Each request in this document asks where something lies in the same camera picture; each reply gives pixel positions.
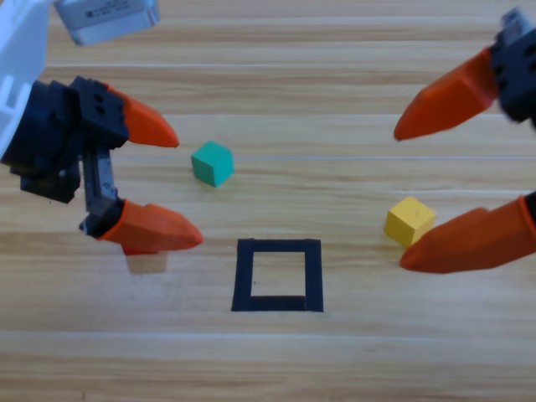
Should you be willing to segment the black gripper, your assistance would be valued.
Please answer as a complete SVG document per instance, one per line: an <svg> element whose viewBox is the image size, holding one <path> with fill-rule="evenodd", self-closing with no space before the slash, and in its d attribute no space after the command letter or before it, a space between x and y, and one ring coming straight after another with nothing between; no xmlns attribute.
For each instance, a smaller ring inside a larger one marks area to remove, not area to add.
<svg viewBox="0 0 536 402"><path fill-rule="evenodd" d="M111 150L126 142L179 146L158 111L111 85L81 76L70 85L37 81L1 161L23 191L67 204L83 186L87 211L110 214L121 209Z"/></svg>

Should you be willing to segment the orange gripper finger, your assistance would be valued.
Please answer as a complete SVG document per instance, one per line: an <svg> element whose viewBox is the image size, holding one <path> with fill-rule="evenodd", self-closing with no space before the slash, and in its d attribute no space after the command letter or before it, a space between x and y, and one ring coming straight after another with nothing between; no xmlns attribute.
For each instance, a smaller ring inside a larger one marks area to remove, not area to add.
<svg viewBox="0 0 536 402"><path fill-rule="evenodd" d="M400 117L394 138L405 141L450 130L498 101L510 121L535 123L535 31L496 42L427 85Z"/></svg>
<svg viewBox="0 0 536 402"><path fill-rule="evenodd" d="M425 234L401 257L408 271L450 274L487 270L535 253L535 196L490 210L473 209Z"/></svg>
<svg viewBox="0 0 536 402"><path fill-rule="evenodd" d="M204 241L200 230L183 215L156 204L117 201L103 215L89 214L80 224L99 241L117 243L142 254L189 250Z"/></svg>

